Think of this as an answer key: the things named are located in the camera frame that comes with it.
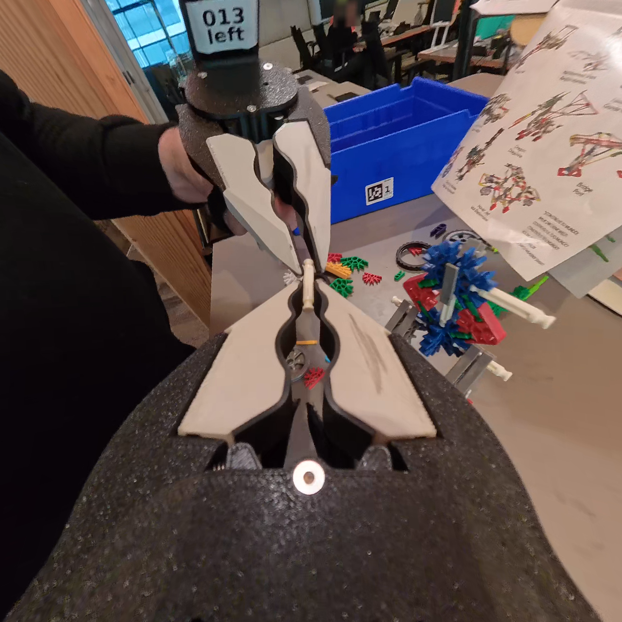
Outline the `colourful construction toy model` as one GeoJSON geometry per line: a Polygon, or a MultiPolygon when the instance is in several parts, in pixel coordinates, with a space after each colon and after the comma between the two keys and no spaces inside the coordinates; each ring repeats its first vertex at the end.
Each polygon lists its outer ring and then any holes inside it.
{"type": "Polygon", "coordinates": [[[500,322],[503,314],[550,328],[552,315],[534,307],[528,299],[548,280],[544,276],[530,286],[519,285],[511,293],[502,291],[495,273],[483,269],[487,244],[443,241],[424,255],[424,270],[402,284],[406,297],[393,297],[397,307],[386,325],[387,331],[411,342],[422,333],[419,352],[432,357],[444,351],[457,361],[447,380],[465,397],[485,371],[507,382],[512,373],[498,363],[486,346],[497,346],[507,333],[500,322]]]}

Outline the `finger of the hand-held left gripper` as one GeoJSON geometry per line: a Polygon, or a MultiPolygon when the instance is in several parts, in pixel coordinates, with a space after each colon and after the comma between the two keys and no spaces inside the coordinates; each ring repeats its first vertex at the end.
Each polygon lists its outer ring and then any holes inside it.
{"type": "Polygon", "coordinates": [[[315,268],[328,260],[331,233],[331,172],[307,121],[286,122],[273,138],[277,159],[292,184],[292,200],[304,222],[303,238],[315,268]]]}
{"type": "Polygon", "coordinates": [[[301,275],[292,234],[274,211],[273,191],[256,170],[258,153],[254,144],[239,136],[220,134],[206,138],[206,147],[222,180],[229,211],[263,250],[301,275]]]}

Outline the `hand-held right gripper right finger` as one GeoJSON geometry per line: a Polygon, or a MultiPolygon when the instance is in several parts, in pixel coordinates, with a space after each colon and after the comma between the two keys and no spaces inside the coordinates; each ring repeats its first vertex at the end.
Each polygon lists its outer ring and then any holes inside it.
{"type": "Polygon", "coordinates": [[[437,436],[393,335],[326,282],[315,282],[320,345],[330,359],[322,408],[311,408],[319,462],[334,469],[408,469],[396,443],[437,436]]]}

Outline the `person's left hand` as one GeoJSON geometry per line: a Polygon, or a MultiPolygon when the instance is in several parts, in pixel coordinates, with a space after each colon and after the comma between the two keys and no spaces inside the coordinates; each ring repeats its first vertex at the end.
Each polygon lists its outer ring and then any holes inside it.
{"type": "Polygon", "coordinates": [[[223,193],[200,174],[186,153],[179,129],[167,128],[158,141],[159,162],[173,195],[189,205],[206,204],[217,228],[242,236],[246,230],[226,207],[223,193]]]}

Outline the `wooden cabinet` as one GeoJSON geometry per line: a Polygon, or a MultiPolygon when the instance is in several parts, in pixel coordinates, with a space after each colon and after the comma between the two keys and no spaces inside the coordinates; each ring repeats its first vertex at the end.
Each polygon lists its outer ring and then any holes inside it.
{"type": "MultiPolygon", "coordinates": [[[[1,1],[1,69],[36,102],[101,118],[167,116],[103,1],[1,1]]],[[[112,221],[206,327],[212,272],[189,210],[112,221]]]]}

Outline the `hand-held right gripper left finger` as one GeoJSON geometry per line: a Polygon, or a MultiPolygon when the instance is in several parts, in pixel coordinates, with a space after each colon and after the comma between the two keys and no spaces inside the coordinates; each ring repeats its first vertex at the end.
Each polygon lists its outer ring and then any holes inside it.
{"type": "Polygon", "coordinates": [[[302,400],[287,357],[297,341],[302,284],[284,287],[221,334],[217,354],[178,425],[178,435],[251,446],[264,468],[284,468],[302,400]]]}

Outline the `printed white leaflet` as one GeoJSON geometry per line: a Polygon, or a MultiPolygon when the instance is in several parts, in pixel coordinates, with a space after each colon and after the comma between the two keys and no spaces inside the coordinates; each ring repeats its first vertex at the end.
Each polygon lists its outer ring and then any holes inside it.
{"type": "Polygon", "coordinates": [[[621,268],[621,254],[611,254],[608,260],[590,249],[585,249],[558,266],[548,275],[566,288],[576,298],[581,298],[596,286],[608,280],[621,268]]]}

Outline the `person's left forearm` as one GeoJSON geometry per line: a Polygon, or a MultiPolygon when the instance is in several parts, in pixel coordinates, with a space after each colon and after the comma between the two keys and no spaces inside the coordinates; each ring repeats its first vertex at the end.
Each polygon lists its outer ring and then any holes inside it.
{"type": "Polygon", "coordinates": [[[154,216],[183,208],[159,159],[174,124],[127,116],[96,120],[30,100],[1,72],[1,141],[12,143],[92,220],[154,216]]]}

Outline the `blue plastic bin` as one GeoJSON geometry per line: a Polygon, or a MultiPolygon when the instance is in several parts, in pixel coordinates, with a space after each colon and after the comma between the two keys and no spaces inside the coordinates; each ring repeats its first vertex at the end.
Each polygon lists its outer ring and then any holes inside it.
{"type": "Polygon", "coordinates": [[[324,109],[330,125],[331,224],[431,194],[488,98],[416,77],[324,109]]]}

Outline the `printed instruction sheet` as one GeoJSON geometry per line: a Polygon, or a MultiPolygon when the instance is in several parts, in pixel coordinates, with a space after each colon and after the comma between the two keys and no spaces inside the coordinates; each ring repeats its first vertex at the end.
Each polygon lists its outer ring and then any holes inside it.
{"type": "Polygon", "coordinates": [[[559,1],[432,184],[531,280],[621,226],[621,2],[559,1]]]}

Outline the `round tan board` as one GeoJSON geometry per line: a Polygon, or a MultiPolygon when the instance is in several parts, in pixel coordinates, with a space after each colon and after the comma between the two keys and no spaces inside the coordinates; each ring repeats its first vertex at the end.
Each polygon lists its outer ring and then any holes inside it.
{"type": "Polygon", "coordinates": [[[524,48],[537,33],[546,18],[546,13],[517,14],[509,29],[512,42],[524,48]]]}

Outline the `black rubber tyre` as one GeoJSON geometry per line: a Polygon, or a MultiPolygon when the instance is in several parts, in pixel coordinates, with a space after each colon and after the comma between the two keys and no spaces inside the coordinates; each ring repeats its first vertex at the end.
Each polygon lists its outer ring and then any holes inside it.
{"type": "Polygon", "coordinates": [[[400,270],[405,272],[421,272],[426,263],[424,255],[428,252],[431,245],[423,242],[407,242],[399,246],[396,251],[395,261],[400,270]],[[421,256],[413,256],[408,252],[410,246],[422,246],[427,250],[421,256]]]}

